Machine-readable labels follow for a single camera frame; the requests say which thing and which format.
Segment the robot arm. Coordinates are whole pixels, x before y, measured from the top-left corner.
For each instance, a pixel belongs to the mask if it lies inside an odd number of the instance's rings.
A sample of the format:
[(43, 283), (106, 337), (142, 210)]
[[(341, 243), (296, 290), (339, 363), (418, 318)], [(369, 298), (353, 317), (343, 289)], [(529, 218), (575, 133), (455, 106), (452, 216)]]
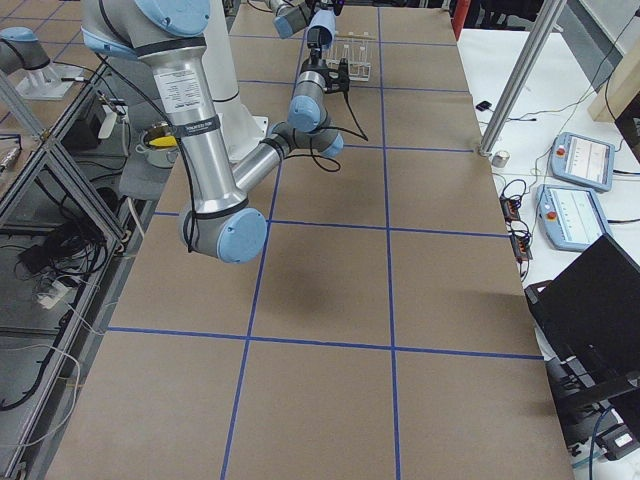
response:
[(85, 1), (82, 32), (97, 54), (137, 60), (152, 71), (164, 119), (185, 162), (190, 203), (181, 213), (189, 251), (231, 264), (246, 263), (263, 248), (267, 221), (250, 207), (249, 192), (292, 152), (307, 149), (334, 159), (343, 139), (321, 96), (296, 95), (293, 105), (316, 109), (302, 121), (291, 113), (240, 161), (228, 156), (231, 126), (220, 115), (203, 64), (205, 31), (217, 17), (208, 1)]
[(329, 1), (306, 0), (295, 3), (286, 0), (264, 0), (274, 15), (273, 25), (281, 39), (292, 37), (311, 24), (313, 17), (330, 6)]

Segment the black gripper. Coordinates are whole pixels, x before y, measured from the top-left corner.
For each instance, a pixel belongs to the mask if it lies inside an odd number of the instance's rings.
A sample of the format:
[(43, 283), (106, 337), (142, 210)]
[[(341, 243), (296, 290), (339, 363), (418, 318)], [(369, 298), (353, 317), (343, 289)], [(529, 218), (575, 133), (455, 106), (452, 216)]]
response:
[(326, 63), (323, 52), (330, 46), (330, 32), (325, 27), (311, 27), (307, 32), (306, 43), (309, 49), (308, 65), (323, 68)]

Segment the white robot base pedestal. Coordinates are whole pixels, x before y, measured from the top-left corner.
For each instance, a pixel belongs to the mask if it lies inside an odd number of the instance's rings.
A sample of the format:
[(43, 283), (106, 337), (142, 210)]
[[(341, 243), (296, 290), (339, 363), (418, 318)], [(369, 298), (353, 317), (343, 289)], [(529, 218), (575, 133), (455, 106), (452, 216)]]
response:
[(231, 163), (238, 163), (266, 135), (267, 117), (254, 117), (240, 97), (223, 3), (209, 2), (202, 63)]

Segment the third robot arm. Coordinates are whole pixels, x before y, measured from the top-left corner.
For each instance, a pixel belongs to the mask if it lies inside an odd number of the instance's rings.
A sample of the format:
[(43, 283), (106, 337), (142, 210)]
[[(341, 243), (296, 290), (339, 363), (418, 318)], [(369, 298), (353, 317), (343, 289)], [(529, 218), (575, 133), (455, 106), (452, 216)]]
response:
[(82, 67), (55, 64), (31, 29), (2, 29), (1, 71), (11, 75), (19, 70), (25, 75), (15, 88), (28, 100), (61, 100), (76, 80), (84, 79)]

